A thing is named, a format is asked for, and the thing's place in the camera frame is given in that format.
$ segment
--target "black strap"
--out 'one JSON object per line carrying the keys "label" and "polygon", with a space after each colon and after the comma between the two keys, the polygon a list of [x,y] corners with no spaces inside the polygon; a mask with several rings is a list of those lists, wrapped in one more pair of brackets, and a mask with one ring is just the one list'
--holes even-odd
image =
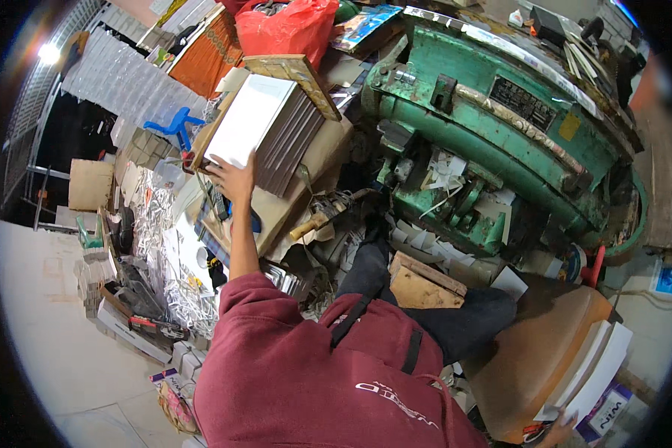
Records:
{"label": "black strap", "polygon": [[421,340],[423,339],[423,330],[420,328],[413,328],[411,333],[411,342],[408,343],[408,351],[405,352],[405,361],[401,371],[411,375],[413,369],[416,368],[416,362],[419,359],[419,351],[421,350]]}
{"label": "black strap", "polygon": [[[382,290],[383,288],[379,289],[375,296],[380,296]],[[346,318],[338,325],[333,327],[331,330],[331,349],[336,348],[336,345],[338,345],[341,342],[341,339],[346,336],[346,333],[348,333],[348,331],[351,329],[351,326],[366,311],[366,308],[368,304],[371,303],[371,300],[373,300],[373,296],[361,296],[361,300],[356,302],[356,305],[353,305],[353,308],[351,308],[349,311],[348,316],[346,316]]]}

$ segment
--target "cardboard box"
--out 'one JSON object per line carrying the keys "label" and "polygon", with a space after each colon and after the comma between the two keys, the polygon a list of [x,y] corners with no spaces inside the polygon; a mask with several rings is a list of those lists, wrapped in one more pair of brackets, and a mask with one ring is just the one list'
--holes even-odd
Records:
{"label": "cardboard box", "polygon": [[172,359],[171,352],[160,345],[156,345],[150,340],[130,330],[127,326],[127,318],[113,307],[107,300],[102,300],[97,311],[97,319],[104,323],[110,330],[114,331],[118,336],[126,342],[139,348],[154,359],[168,363]]}

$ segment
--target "person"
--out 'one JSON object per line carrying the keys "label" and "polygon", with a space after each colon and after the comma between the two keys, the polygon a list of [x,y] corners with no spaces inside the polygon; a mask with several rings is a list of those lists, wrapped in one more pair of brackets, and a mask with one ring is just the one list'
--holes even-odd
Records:
{"label": "person", "polygon": [[[508,326],[514,301],[470,290],[460,309],[400,309],[387,286],[388,246],[376,236],[320,321],[305,320],[259,271],[254,154],[244,169],[215,161],[208,170],[233,204],[233,229],[229,282],[194,394],[208,446],[487,447],[439,374]],[[561,417],[538,446],[573,426]]]}

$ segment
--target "maroon hoodie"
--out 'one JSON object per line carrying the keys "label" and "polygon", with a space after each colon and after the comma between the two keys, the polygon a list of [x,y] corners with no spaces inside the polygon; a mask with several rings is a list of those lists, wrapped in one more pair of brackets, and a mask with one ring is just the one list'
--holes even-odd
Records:
{"label": "maroon hoodie", "polygon": [[338,298],[315,323],[261,273],[224,286],[194,409],[210,447],[487,447],[448,393],[430,386],[443,354],[418,324],[373,300],[339,345],[330,326],[361,298]]}

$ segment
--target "hand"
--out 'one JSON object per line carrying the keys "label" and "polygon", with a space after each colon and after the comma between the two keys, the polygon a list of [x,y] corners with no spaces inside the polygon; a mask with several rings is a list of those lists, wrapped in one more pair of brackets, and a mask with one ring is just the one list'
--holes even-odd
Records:
{"label": "hand", "polygon": [[224,194],[234,207],[250,207],[253,186],[256,183],[256,151],[249,155],[244,169],[228,164],[223,158],[212,156],[218,166],[207,166],[213,174],[212,183],[219,193]]}
{"label": "hand", "polygon": [[578,423],[578,413],[575,412],[570,421],[564,420],[564,409],[560,409],[560,416],[550,427],[550,430],[545,435],[541,443],[538,443],[538,448],[550,448],[557,444],[564,443],[573,435],[573,429]]}

